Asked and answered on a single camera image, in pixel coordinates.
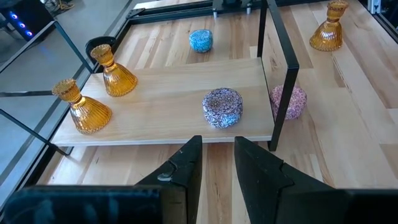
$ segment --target wooden platform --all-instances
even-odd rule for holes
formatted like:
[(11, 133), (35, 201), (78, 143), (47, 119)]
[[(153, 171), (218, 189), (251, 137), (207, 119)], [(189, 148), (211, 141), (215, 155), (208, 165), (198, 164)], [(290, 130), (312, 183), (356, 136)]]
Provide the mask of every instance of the wooden platform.
[[(335, 52), (319, 52), (308, 42), (326, 19), (327, 2), (280, 8), (300, 63), (297, 84), (307, 92), (308, 105), (299, 119), (284, 124), (275, 155), (333, 187), (398, 188), (398, 45), (359, 2), (349, 4), (341, 18), (344, 44)], [(118, 56), (130, 69), (248, 58), (256, 54), (258, 19), (254, 11), (223, 14), (216, 21), (204, 17), (136, 26)], [(181, 44), (189, 30), (200, 28), (222, 31), (215, 36), (222, 50), (195, 55)], [(263, 59), (269, 86), (282, 84), (286, 65), (269, 13)], [(70, 157), (54, 159), (42, 182), (132, 185), (179, 147), (76, 147)], [(205, 144), (203, 158), (197, 223), (249, 223), (233, 144)]]
[[(69, 114), (52, 142), (58, 146), (178, 144), (194, 135), (202, 135), (203, 142), (233, 142), (235, 136), (271, 140), (274, 120), (260, 58), (133, 72), (139, 84), (121, 97), (106, 93), (102, 74), (92, 75), (82, 94), (108, 105), (111, 121), (97, 133), (80, 134)], [(210, 126), (201, 105), (209, 91), (221, 87), (238, 91), (244, 105), (239, 123), (226, 129)]]

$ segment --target black metal bar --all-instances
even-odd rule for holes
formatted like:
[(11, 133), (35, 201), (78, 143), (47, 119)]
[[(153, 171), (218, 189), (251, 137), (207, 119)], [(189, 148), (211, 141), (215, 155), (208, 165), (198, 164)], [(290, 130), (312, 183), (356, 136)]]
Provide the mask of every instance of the black metal bar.
[(260, 9), (260, 24), (259, 24), (259, 40), (257, 42), (257, 57), (262, 57), (262, 49), (264, 48), (264, 34), (266, 32), (267, 20), (267, 4), (265, 1), (261, 4)]
[(292, 43), (290, 41), (289, 35), (287, 34), (284, 22), (280, 16), (278, 6), (275, 3), (275, 0), (262, 0), (268, 3), (269, 12), (271, 13), (272, 20), (275, 24), (275, 29), (278, 34), (278, 38), (280, 41), (280, 45), (282, 46), (282, 50), (286, 59), (286, 64), (288, 68), (299, 68), (299, 62), (297, 61), (296, 54), (294, 53), (294, 49)]
[[(278, 146), (279, 137), (280, 137), (280, 133), (282, 131), (284, 121), (285, 121), (287, 108), (289, 107), (290, 98), (292, 96), (293, 88), (294, 88), (294, 85), (295, 85), (295, 82), (297, 79), (297, 74), (299, 72), (299, 62), (297, 61), (296, 54), (294, 52), (289, 35), (287, 34), (283, 20), (280, 16), (277, 4), (275, 3), (274, 0), (262, 0), (262, 4), (264, 5), (265, 3), (268, 5), (269, 11), (272, 16), (272, 20), (274, 21), (275, 29), (277, 31), (280, 45), (282, 47), (282, 51), (284, 53), (284, 57), (285, 57), (286, 64), (287, 64), (286, 78), (285, 78), (285, 82), (284, 82), (284, 88), (282, 90), (282, 96), (281, 96), (280, 103), (279, 103), (279, 109), (277, 112), (277, 116), (275, 118), (274, 130), (272, 132), (271, 141), (268, 142), (269, 150), (275, 151)], [(259, 46), (258, 46), (258, 50), (257, 50), (258, 57), (261, 57), (261, 55), (262, 55), (263, 41), (264, 41), (264, 37), (262, 37), (260, 39), (260, 34), (259, 34)]]
[(293, 88), (296, 82), (297, 74), (299, 68), (288, 68), (286, 73), (286, 79), (284, 83), (284, 89), (282, 90), (282, 96), (280, 98), (279, 109), (275, 119), (275, 126), (272, 132), (271, 142), (269, 142), (269, 150), (276, 151), (278, 146), (278, 141), (280, 137), (280, 132), (284, 125), (286, 111), (290, 103), (290, 98), (292, 97)]
[(58, 146), (52, 144), (49, 140), (45, 139), (43, 136), (36, 133), (34, 130), (30, 129), (30, 127), (24, 125), (24, 123), (20, 122), (15, 117), (11, 116), (9, 113), (5, 112), (3, 109), (0, 109), (0, 114), (3, 115), (8, 120), (12, 121), (14, 124), (18, 125), (23, 130), (27, 131), (29, 134), (35, 136), (38, 140), (42, 141), (44, 144), (48, 145), (52, 149), (56, 150), (60, 154), (67, 156), (64, 151), (62, 151)]
[(21, 49), (17, 51), (4, 65), (0, 67), (0, 73), (4, 71), (10, 64), (15, 61), (22, 53), (25, 52), (25, 50), (28, 49), (39, 37), (49, 28), (54, 24), (55, 21), (49, 22), (40, 32), (38, 32), (28, 43), (26, 43)]
[(391, 36), (391, 38), (398, 44), (398, 30), (391, 25), (390, 21), (383, 14), (373, 15), (376, 21), (386, 30), (386, 32)]
[(132, 24), (145, 24), (149, 22), (161, 22), (175, 19), (184, 19), (198, 16), (209, 16), (213, 14), (212, 7), (204, 7), (200, 9), (187, 9), (175, 12), (164, 12), (158, 14), (151, 14), (148, 16), (138, 16), (132, 18)]
[(68, 34), (64, 31), (62, 26), (55, 21), (54, 22), (55, 27), (58, 29), (59, 33), (61, 33), (62, 37), (68, 42), (69, 46), (72, 48), (74, 53), (79, 57), (80, 61), (83, 63), (83, 65), (89, 70), (91, 73), (93, 72), (93, 69), (91, 66), (88, 64), (84, 56), (80, 53), (80, 51), (77, 49), (76, 45), (72, 42), (72, 40), (69, 38)]
[(0, 73), (3, 72), (12, 62), (14, 62), (19, 56), (21, 56), (22, 53), (24, 53), (35, 41), (37, 41), (40, 36), (52, 25), (57, 28), (59, 33), (62, 35), (62, 37), (67, 41), (68, 45), (72, 48), (74, 53), (79, 57), (80, 61), (84, 64), (84, 66), (89, 70), (93, 71), (93, 69), (90, 67), (90, 65), (87, 63), (85, 58), (82, 56), (82, 54), (79, 52), (79, 50), (76, 48), (76, 45), (72, 42), (72, 40), (69, 38), (67, 33), (64, 31), (62, 26), (57, 22), (57, 21), (51, 21), (49, 22), (40, 32), (38, 32), (28, 43), (26, 43), (20, 50), (17, 51), (4, 65), (0, 67)]
[(51, 96), (50, 90), (43, 91), (15, 91), (15, 92), (0, 92), (0, 97), (17, 97), (17, 96)]
[(172, 6), (163, 6), (156, 7), (152, 9), (145, 9), (145, 11), (141, 12), (139, 16), (147, 16), (151, 14), (159, 14), (165, 12), (175, 12), (175, 11), (183, 11), (183, 10), (191, 10), (198, 9), (203, 7), (211, 7), (213, 5), (213, 0), (200, 1), (200, 2), (191, 2), (186, 4), (176, 4)]

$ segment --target amber glass vase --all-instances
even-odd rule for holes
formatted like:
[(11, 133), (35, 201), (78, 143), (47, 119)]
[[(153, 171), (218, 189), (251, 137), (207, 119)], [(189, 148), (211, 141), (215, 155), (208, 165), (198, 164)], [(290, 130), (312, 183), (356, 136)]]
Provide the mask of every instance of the amber glass vase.
[(348, 2), (335, 0), (329, 2), (327, 20), (323, 22), (310, 39), (310, 45), (322, 51), (333, 51), (343, 45), (343, 30), (339, 22), (344, 14)]
[(111, 109), (90, 97), (82, 96), (74, 79), (57, 83), (52, 89), (52, 94), (70, 104), (72, 120), (82, 134), (100, 130), (111, 119)]
[(110, 96), (123, 96), (136, 87), (137, 77), (123, 65), (114, 62), (111, 46), (99, 45), (90, 55), (104, 67), (105, 88)]

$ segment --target blue led light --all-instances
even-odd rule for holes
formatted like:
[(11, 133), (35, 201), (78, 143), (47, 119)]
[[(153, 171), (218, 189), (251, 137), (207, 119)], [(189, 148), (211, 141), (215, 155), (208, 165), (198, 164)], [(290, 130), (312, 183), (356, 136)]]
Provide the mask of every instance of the blue led light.
[(13, 12), (10, 12), (10, 16), (11, 16), (11, 18), (13, 18), (13, 19), (18, 19), (18, 16), (15, 15), (15, 13), (13, 13)]

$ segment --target vase neck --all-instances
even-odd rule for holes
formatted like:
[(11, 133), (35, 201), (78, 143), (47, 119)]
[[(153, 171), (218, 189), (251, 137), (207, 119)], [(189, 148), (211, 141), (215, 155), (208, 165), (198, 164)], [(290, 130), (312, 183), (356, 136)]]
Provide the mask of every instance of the vase neck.
[(105, 72), (112, 72), (113, 70), (115, 70), (118, 67), (118, 65), (114, 62), (114, 60), (112, 60), (110, 63), (103, 64), (103, 66), (104, 66)]
[(76, 108), (82, 106), (85, 101), (86, 101), (85, 98), (82, 95), (79, 95), (78, 98), (76, 98), (76, 100), (69, 101), (69, 104), (72, 108)]
[(328, 17), (326, 19), (326, 21), (328, 21), (328, 22), (338, 22), (339, 20), (340, 20), (340, 18), (332, 18), (332, 17)]

